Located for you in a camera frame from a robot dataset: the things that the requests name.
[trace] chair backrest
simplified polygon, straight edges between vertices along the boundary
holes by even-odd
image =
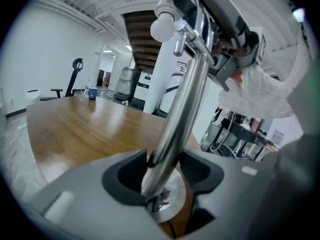
[[[73,69],[73,72],[72,72],[72,75],[71,75],[71,79],[70,79],[68,88],[67,88],[66,93],[65,93],[65,97],[70,97],[71,96],[71,90],[72,90],[72,87],[74,86],[74,83],[76,81],[77,74],[78,74],[78,72],[80,70],[82,70],[83,66],[84,66],[84,64],[83,64],[83,59],[82,58],[76,58],[73,61],[72,67],[74,69]]]

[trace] white ceiling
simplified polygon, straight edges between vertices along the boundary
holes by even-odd
[[[60,0],[71,6],[106,31],[110,48],[128,52],[127,32],[121,15],[135,11],[153,10],[159,0]],[[231,0],[249,26],[262,27],[267,51],[270,53],[297,45],[298,23],[292,16],[290,0]]]

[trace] silver pole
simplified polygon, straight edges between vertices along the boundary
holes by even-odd
[[[144,196],[159,195],[179,161],[179,154],[188,141],[205,89],[209,69],[207,60],[205,54],[196,54],[188,62],[160,139],[148,160],[141,186]]]

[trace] baseboard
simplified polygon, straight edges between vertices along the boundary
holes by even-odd
[[[5,117],[6,117],[6,118],[10,118],[10,117],[19,115],[19,114],[21,114],[21,113],[24,113],[24,112],[26,112],[26,111],[27,111],[27,109],[26,109],[26,108],[23,108],[23,109],[20,109],[20,110],[11,112],[11,113],[9,113],[9,114],[6,114]]]

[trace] floor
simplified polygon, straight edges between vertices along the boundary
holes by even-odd
[[[122,104],[107,89],[99,90],[98,96]],[[142,111],[130,103],[128,107]],[[26,113],[10,117],[4,133],[0,135],[0,172],[13,195],[22,202],[27,202],[47,184],[30,146]]]

